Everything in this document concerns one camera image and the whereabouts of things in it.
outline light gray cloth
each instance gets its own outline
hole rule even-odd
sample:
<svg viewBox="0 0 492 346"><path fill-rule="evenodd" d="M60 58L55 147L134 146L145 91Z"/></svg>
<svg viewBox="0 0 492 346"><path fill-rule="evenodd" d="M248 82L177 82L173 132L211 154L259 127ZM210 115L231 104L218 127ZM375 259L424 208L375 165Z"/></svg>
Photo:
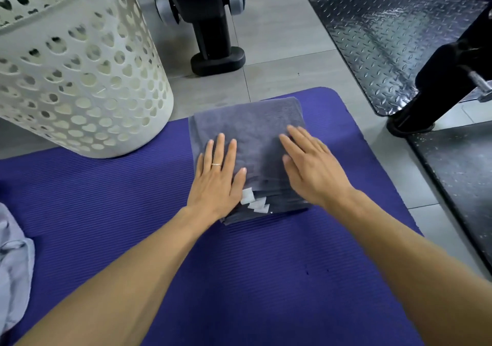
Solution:
<svg viewBox="0 0 492 346"><path fill-rule="evenodd" d="M34 243L0 203L0 328L2 334L24 316L34 269Z"/></svg>
<svg viewBox="0 0 492 346"><path fill-rule="evenodd" d="M248 169L244 188L252 188L257 199L267 197L268 214L305 209L311 205L292 190L282 162L285 150L279 135L287 133L287 125L304 127L301 105L295 97L196 113L188 118L195 168L207 142L223 132L226 148L231 139L238 142L234 173L242 167ZM239 204L223 222L227 225L263 215Z"/></svg>

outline purple object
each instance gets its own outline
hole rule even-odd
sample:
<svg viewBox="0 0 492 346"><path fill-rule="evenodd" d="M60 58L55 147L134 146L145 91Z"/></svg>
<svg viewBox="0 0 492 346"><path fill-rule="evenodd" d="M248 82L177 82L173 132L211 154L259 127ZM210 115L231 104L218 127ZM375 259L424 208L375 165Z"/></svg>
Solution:
<svg viewBox="0 0 492 346"><path fill-rule="evenodd" d="M310 132L353 185L411 229L414 220L335 91L300 101ZM0 161L0 200L36 244L17 341L84 281L186 204L188 120L149 144L95 160L62 148ZM423 345L352 236L318 207L213 225L179 269L143 345Z"/></svg>

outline forearm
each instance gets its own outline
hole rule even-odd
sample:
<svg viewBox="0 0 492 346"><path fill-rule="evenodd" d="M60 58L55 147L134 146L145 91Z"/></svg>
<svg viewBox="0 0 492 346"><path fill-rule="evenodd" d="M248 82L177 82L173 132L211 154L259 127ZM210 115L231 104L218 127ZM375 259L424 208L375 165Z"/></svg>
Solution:
<svg viewBox="0 0 492 346"><path fill-rule="evenodd" d="M378 266L423 340L492 344L492 286L356 191L334 216Z"/></svg>
<svg viewBox="0 0 492 346"><path fill-rule="evenodd" d="M141 343L204 223L187 208L79 287L17 345Z"/></svg>

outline metal bolt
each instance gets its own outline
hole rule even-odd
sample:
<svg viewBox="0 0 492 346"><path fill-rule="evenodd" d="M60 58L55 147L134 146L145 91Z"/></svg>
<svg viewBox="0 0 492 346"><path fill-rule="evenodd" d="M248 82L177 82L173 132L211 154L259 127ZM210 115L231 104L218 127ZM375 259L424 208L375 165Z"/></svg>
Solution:
<svg viewBox="0 0 492 346"><path fill-rule="evenodd" d="M468 72L468 76L475 83L475 86L482 91L482 95L478 98L479 102L487 102L492 100L492 86L489 85L485 79L483 79L480 74L475 71Z"/></svg>

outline clothing tag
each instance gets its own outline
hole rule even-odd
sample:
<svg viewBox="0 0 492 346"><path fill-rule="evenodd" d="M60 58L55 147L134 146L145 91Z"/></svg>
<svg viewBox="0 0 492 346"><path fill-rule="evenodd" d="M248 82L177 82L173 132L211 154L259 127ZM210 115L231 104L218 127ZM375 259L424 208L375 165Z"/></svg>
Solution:
<svg viewBox="0 0 492 346"><path fill-rule="evenodd" d="M241 199L241 205L254 202L253 188L246 188L243 190L243 198Z"/></svg>
<svg viewBox="0 0 492 346"><path fill-rule="evenodd" d="M259 208L259 209L254 209L253 211L255 213L263 213L263 214L266 214L268 213L268 208L270 207L270 204L266 204L265 206L263 206L262 208Z"/></svg>
<svg viewBox="0 0 492 346"><path fill-rule="evenodd" d="M267 197L260 197L258 200L251 202L248 205L248 209L261 209L265 206L265 202L267 202Z"/></svg>

